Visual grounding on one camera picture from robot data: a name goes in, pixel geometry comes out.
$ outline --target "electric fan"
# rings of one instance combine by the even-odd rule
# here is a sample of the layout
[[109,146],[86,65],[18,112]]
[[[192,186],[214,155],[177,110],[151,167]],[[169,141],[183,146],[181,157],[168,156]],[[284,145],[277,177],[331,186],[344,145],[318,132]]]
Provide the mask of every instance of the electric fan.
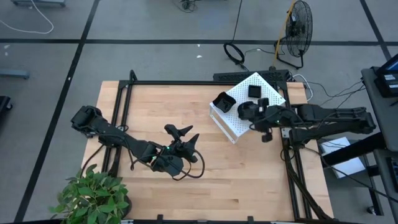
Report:
[[310,47],[312,38],[312,13],[307,3],[303,1],[294,3],[292,12],[289,14],[289,19],[286,22],[285,35],[279,42],[286,44],[287,50],[292,56],[301,58],[301,66],[296,66],[280,59],[276,52],[277,59],[296,69],[302,68],[304,66],[303,55]]

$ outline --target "wooden tabletop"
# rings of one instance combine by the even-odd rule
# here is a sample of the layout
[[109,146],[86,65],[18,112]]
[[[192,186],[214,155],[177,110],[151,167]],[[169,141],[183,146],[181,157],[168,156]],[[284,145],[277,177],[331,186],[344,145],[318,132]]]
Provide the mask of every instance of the wooden tabletop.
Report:
[[[111,120],[118,82],[103,82],[97,107]],[[193,125],[183,140],[200,133],[196,149],[205,158],[205,174],[200,179],[185,178],[176,182],[166,173],[152,172],[138,163],[130,171],[127,150],[123,148],[118,176],[129,190],[132,210],[126,218],[167,220],[247,220],[292,221],[285,163],[280,159],[282,142],[278,129],[273,140],[261,142],[261,133],[249,131],[232,144],[209,116],[209,103],[231,86],[134,85],[127,125],[128,134],[137,139],[169,145],[172,140],[165,124],[177,128]],[[288,83],[292,104],[306,103],[302,83]],[[123,103],[119,112],[120,122]],[[89,139],[83,163],[100,144]],[[307,147],[316,149],[315,141]],[[322,209],[333,216],[320,158],[301,151],[307,189]],[[104,150],[90,164],[101,167]],[[193,164],[192,175],[201,171],[201,162]],[[304,217],[302,204],[300,216]]]

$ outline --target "black clamp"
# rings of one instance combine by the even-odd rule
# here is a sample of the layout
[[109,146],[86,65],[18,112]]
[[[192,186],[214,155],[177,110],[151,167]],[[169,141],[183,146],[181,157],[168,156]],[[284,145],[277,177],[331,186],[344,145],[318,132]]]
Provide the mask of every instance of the black clamp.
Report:
[[130,70],[130,79],[129,79],[129,84],[132,85],[135,81],[137,81],[137,76],[134,70]]
[[156,224],[163,224],[163,215],[157,215]]
[[254,218],[248,217],[248,224],[254,224]]

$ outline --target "floor tile line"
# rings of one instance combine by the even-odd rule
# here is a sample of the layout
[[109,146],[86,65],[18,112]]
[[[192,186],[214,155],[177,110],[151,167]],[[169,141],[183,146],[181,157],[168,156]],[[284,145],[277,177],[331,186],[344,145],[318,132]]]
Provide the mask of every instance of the floor tile line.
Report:
[[371,13],[371,11],[370,11],[370,9],[368,7],[368,4],[366,4],[365,0],[359,0],[359,1],[361,2],[362,8],[363,8],[363,10],[365,12],[366,17],[368,18],[368,21],[369,21],[369,23],[370,23],[370,25],[372,27],[374,35],[376,36],[377,41],[380,43],[381,50],[383,51],[383,54],[384,54],[386,60],[390,60],[391,59],[390,51],[388,51],[387,45],[384,42],[384,39],[383,39],[383,37],[382,37],[382,35],[380,33],[380,30],[377,27],[376,22],[373,19],[373,16],[372,16],[372,13]]
[[91,25],[93,23],[93,19],[94,19],[96,10],[98,8],[99,2],[100,2],[100,0],[95,0],[94,3],[93,3],[93,6],[91,7],[91,11],[90,11],[90,14],[88,16],[88,19],[87,19],[87,22],[86,22],[86,26],[85,26],[85,28],[83,30],[82,35],[81,35],[81,39],[80,39],[79,45],[77,47],[75,56],[73,57],[72,64],[70,65],[68,75],[67,75],[67,77],[65,79],[65,83],[63,84],[63,88],[62,88],[62,91],[61,91],[61,94],[60,94],[60,98],[58,99],[57,105],[55,107],[55,111],[54,111],[54,114],[53,114],[53,116],[51,118],[51,122],[50,122],[49,128],[48,128],[48,130],[47,130],[47,132],[45,134],[45,137],[44,137],[43,145],[40,148],[39,155],[37,157],[37,160],[36,160],[35,166],[33,168],[32,174],[30,176],[29,182],[28,182],[27,187],[25,189],[24,196],[22,197],[21,204],[19,205],[19,208],[18,208],[16,217],[14,219],[14,222],[23,222],[23,220],[24,220],[24,217],[25,217],[27,208],[29,206],[29,202],[30,202],[30,200],[32,198],[32,195],[33,195],[37,180],[39,179],[40,171],[42,170],[45,157],[46,157],[47,152],[49,150],[50,143],[51,143],[55,128],[57,127],[57,123],[58,123],[59,117],[61,115],[61,111],[62,111],[64,102],[66,100],[70,84],[71,84],[71,82],[73,80],[73,76],[75,74],[75,71],[76,71],[76,68],[77,68],[77,65],[78,65],[78,62],[79,62],[83,47],[85,45],[86,39],[88,37],[88,33],[89,33]]
[[[87,39],[86,44],[224,44],[230,40],[208,39],[159,39],[159,40],[123,40],[123,39]],[[274,40],[235,40],[236,44],[246,45],[274,45]],[[7,44],[79,44],[80,39],[0,39],[0,43]],[[313,40],[315,46],[377,46],[379,41],[327,41]],[[398,42],[385,42],[385,45],[396,46]]]

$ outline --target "black block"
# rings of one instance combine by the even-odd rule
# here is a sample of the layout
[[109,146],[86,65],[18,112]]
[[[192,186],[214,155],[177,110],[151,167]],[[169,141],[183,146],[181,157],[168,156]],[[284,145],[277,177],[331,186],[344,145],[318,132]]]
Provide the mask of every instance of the black block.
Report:
[[261,98],[261,86],[249,85],[248,97]]

